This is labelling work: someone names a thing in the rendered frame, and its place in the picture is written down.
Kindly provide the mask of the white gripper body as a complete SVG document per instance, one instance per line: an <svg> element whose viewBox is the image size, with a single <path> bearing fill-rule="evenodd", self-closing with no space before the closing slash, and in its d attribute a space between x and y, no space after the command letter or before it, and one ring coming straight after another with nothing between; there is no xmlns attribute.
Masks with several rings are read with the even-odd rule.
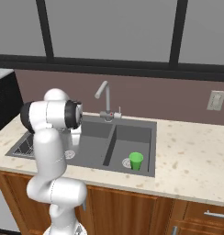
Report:
<svg viewBox="0 0 224 235"><path fill-rule="evenodd" d="M72 137L73 146L76 146L79 144L80 138L81 138L81 133L82 133L81 128L71 129L71 137Z"/></svg>

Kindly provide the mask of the dark grey double sink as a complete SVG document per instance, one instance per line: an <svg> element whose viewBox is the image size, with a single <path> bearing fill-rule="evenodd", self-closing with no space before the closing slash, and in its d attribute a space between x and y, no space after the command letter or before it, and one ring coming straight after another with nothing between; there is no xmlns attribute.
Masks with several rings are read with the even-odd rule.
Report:
<svg viewBox="0 0 224 235"><path fill-rule="evenodd" d="M157 124L150 121L114 119L106 123L100 117L84 116L79 152L67 163L154 177L156 130ZM138 171L122 165L132 152L143 155Z"/></svg>

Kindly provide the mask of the green cup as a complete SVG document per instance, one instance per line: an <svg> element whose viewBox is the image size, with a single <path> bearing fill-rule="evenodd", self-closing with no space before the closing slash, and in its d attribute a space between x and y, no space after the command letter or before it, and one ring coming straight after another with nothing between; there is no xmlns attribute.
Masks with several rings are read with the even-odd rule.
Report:
<svg viewBox="0 0 224 235"><path fill-rule="evenodd" d="M132 152L129 155L130 166L132 170L138 171L143 162L143 155L140 152Z"/></svg>

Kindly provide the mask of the grey metal tap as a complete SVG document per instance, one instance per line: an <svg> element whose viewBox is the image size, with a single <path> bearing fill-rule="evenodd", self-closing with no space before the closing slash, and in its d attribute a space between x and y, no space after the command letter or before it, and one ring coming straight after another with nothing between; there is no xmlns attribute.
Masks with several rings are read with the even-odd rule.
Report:
<svg viewBox="0 0 224 235"><path fill-rule="evenodd" d="M103 91L106 91L106 110L100 112L100 117L103 118L105 122L111 122L114 118L122 118L121 108L118 109L118 112L112 112L110 109L110 89L108 81L101 83L95 93L95 98L99 99Z"/></svg>

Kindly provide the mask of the black kitchen appliance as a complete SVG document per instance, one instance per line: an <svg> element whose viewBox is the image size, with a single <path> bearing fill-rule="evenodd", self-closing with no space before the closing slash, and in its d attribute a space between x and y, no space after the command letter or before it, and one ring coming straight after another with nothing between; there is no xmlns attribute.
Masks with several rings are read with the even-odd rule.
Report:
<svg viewBox="0 0 224 235"><path fill-rule="evenodd" d="M19 114L22 106L15 71L0 68L0 130Z"/></svg>

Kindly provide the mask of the wooden cupboard door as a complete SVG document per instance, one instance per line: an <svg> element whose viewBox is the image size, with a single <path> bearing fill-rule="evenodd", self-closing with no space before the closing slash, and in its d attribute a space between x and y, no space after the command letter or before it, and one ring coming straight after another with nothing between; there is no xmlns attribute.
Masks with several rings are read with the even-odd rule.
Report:
<svg viewBox="0 0 224 235"><path fill-rule="evenodd" d="M224 227L172 220L165 235L171 235L173 226L178 227L177 235L224 235Z"/></svg>
<svg viewBox="0 0 224 235"><path fill-rule="evenodd" d="M157 196L89 186L94 235L150 235Z"/></svg>
<svg viewBox="0 0 224 235"><path fill-rule="evenodd" d="M50 226L50 206L28 197L31 178L27 174L0 171L0 189L21 235L42 235Z"/></svg>

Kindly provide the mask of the white dishwasher front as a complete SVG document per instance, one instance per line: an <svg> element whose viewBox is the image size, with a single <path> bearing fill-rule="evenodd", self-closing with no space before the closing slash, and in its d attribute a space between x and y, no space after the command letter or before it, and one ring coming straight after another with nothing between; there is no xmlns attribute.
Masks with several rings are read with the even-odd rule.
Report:
<svg viewBox="0 0 224 235"><path fill-rule="evenodd" d="M14 220L11 211L0 190L0 229L19 232L19 228Z"/></svg>

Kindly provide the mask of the wooden drawer front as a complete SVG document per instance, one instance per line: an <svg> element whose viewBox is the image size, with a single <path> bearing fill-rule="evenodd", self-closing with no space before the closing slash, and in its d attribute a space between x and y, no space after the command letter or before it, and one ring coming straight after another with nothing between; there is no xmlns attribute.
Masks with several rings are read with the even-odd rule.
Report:
<svg viewBox="0 0 224 235"><path fill-rule="evenodd" d="M224 207L188 202L184 219L189 222L224 228L223 216Z"/></svg>

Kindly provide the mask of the black window frame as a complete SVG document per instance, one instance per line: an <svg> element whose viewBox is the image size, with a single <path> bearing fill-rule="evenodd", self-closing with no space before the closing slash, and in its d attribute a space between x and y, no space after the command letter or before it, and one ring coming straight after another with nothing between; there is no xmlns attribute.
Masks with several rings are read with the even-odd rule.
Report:
<svg viewBox="0 0 224 235"><path fill-rule="evenodd" d="M177 0L168 62L76 59L54 55L46 0L35 0L45 54L0 54L0 67L31 71L137 76L224 83L224 65L181 63L180 51L188 0Z"/></svg>

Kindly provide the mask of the grey wall socket plate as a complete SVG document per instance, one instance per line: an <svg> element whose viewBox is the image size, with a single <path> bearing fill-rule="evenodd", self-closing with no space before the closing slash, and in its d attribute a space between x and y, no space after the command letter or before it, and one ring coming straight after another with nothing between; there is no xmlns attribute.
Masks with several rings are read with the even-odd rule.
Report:
<svg viewBox="0 0 224 235"><path fill-rule="evenodd" d="M224 101L224 91L211 91L207 104L207 110L220 111Z"/></svg>

